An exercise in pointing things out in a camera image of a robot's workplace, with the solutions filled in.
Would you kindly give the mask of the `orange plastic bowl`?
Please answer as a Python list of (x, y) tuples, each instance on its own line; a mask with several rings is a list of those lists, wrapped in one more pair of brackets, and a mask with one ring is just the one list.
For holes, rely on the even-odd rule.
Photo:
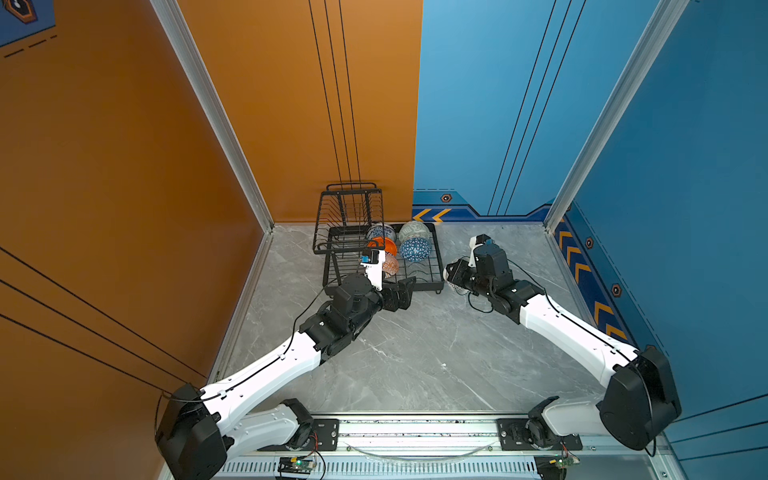
[(378, 250), (384, 249), (387, 253), (392, 255), (396, 255), (398, 252), (396, 243), (386, 237), (374, 237), (368, 241), (367, 247)]

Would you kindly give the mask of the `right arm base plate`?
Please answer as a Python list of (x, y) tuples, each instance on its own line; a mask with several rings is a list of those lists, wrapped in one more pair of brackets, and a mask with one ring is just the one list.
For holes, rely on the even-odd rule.
[(497, 434), (503, 451), (581, 451), (581, 437), (575, 434), (556, 436), (538, 420), (501, 418), (496, 420)]

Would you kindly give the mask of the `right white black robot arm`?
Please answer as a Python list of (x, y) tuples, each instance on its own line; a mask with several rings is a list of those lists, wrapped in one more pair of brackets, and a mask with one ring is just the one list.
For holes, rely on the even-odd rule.
[(485, 298), (493, 312), (549, 340), (601, 385), (593, 397), (549, 397), (528, 413), (529, 442), (544, 450), (569, 435), (609, 435), (642, 451), (682, 414), (668, 358), (657, 348), (640, 350), (614, 339), (558, 305), (490, 237), (472, 240), (471, 253), (444, 269), (444, 279), (470, 296)]

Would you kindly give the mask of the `red geometric pattern bowl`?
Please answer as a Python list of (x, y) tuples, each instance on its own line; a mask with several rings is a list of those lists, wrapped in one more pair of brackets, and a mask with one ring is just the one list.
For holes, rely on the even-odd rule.
[(384, 263), (382, 265), (382, 271), (383, 271), (385, 277), (386, 278), (391, 278), (391, 277), (396, 276), (398, 274), (398, 272), (399, 272), (399, 269), (400, 269), (399, 261), (396, 258), (396, 256), (391, 254), (391, 253), (389, 253), (389, 252), (386, 252), (385, 253), (385, 260), (384, 260)]

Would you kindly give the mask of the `blue dotted pattern bowl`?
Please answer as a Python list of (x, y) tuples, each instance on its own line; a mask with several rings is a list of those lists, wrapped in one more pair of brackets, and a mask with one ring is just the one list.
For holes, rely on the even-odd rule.
[(418, 263), (427, 260), (431, 252), (431, 240), (426, 237), (413, 236), (407, 238), (399, 247), (401, 257), (408, 262)]

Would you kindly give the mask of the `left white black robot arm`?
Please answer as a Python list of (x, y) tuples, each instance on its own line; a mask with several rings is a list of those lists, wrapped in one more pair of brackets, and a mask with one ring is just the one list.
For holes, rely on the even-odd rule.
[(185, 384), (168, 394), (154, 439), (176, 479), (211, 479), (225, 463), (264, 447), (299, 449), (313, 418), (296, 399), (257, 413), (275, 392), (349, 346), (381, 310), (410, 307), (416, 280), (374, 286), (363, 274), (342, 280), (310, 317), (299, 315), (291, 336), (270, 353), (218, 382)]

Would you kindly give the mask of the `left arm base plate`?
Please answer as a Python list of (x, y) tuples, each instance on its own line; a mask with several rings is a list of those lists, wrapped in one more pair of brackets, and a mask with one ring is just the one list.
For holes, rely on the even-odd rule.
[(315, 418), (311, 425), (302, 424), (288, 441), (288, 450), (315, 451), (321, 453), (336, 451), (339, 440), (340, 421), (337, 418)]

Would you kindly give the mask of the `blue floral white bowl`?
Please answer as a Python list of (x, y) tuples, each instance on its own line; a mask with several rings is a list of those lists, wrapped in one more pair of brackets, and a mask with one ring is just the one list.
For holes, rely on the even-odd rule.
[(388, 223), (377, 223), (372, 225), (366, 232), (366, 238), (368, 240), (374, 240), (376, 238), (387, 238), (394, 242), (397, 241), (397, 232), (394, 227)]

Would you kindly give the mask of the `black wire dish rack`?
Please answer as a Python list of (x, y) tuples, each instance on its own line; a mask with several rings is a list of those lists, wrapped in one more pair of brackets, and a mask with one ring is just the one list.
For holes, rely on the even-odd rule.
[(353, 273), (363, 273), (362, 250), (367, 247), (367, 230), (374, 224), (388, 223), (397, 232), (399, 272), (391, 278), (396, 282), (409, 277), (416, 279), (417, 292), (441, 293), (444, 288), (443, 262), (440, 255), (436, 228), (426, 224), (431, 231), (432, 252), (427, 260), (404, 260), (398, 239), (400, 227), (405, 223), (384, 220), (383, 193), (373, 182), (342, 182), (329, 184), (321, 193), (313, 236), (313, 252), (324, 258), (322, 285), (331, 293), (341, 280)]

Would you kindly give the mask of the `green geometric pattern bowl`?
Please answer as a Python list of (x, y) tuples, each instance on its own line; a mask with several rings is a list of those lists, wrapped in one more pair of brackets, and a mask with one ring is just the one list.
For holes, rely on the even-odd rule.
[(431, 231), (428, 226), (420, 221), (409, 221), (400, 227), (398, 232), (398, 239), (401, 243), (411, 238), (424, 238), (429, 239), (431, 237)]

